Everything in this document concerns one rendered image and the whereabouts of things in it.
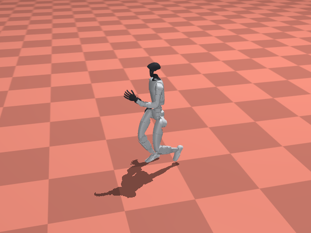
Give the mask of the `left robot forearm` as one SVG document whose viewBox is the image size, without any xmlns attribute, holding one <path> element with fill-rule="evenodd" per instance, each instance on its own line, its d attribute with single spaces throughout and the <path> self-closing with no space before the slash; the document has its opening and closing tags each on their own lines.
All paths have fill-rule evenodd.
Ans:
<svg viewBox="0 0 311 233">
<path fill-rule="evenodd" d="M 157 107 L 157 103 L 156 102 L 144 102 L 144 101 L 140 101 L 137 100 L 136 102 L 137 104 L 139 104 L 141 107 L 147 107 L 147 108 L 156 108 Z"/>
</svg>

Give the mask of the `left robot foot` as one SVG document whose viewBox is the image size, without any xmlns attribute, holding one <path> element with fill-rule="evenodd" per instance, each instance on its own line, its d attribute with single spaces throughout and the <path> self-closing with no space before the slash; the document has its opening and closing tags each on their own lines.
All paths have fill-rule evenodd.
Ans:
<svg viewBox="0 0 311 233">
<path fill-rule="evenodd" d="M 178 158 L 179 158 L 179 156 L 180 156 L 180 153 L 181 153 L 181 151 L 182 151 L 182 149 L 183 149 L 183 146 L 178 145 L 177 148 L 179 149 L 179 151 L 174 153 L 174 157 L 173 157 L 173 160 L 174 160 L 174 161 L 177 161 L 177 160 L 178 160 Z"/>
</svg>

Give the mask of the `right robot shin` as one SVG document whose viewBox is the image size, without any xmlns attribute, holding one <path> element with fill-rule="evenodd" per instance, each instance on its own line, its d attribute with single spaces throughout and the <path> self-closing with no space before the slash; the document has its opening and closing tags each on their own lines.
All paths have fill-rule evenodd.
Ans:
<svg viewBox="0 0 311 233">
<path fill-rule="evenodd" d="M 143 142 L 139 142 L 149 153 L 151 153 L 153 156 L 156 155 L 156 153 L 154 152 L 154 150 L 152 149 L 151 143 L 149 142 L 149 140 Z"/>
</svg>

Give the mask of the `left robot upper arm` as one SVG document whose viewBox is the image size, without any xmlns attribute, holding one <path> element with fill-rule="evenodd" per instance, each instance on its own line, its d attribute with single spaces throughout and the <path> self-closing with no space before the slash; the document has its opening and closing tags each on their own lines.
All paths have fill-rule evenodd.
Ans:
<svg viewBox="0 0 311 233">
<path fill-rule="evenodd" d="M 156 86 L 155 86 L 155 102 L 157 103 L 156 108 L 159 107 L 162 91 L 163 91 L 163 85 L 161 83 L 156 83 Z"/>
</svg>

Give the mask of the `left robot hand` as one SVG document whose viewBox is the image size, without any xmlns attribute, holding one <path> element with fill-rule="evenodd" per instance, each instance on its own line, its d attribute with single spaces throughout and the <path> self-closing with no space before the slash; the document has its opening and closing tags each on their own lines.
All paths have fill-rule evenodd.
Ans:
<svg viewBox="0 0 311 233">
<path fill-rule="evenodd" d="M 131 92 L 132 92 L 133 94 L 131 94 L 128 90 L 127 90 L 127 92 L 128 92 L 130 95 L 129 95 L 128 93 L 126 93 L 126 91 L 125 91 L 125 93 L 126 93 L 127 95 L 125 94 L 124 97 L 125 97 L 126 99 L 128 99 L 128 100 L 130 100 L 130 101 L 134 101 L 135 103 L 137 102 L 137 100 L 140 100 L 140 101 L 141 101 L 141 99 L 139 99 L 138 97 L 136 98 L 136 96 L 135 96 L 135 94 L 134 94 L 134 92 L 133 92 L 132 90 L 131 90 Z M 128 98 L 127 98 L 126 96 L 127 96 Z"/>
</svg>

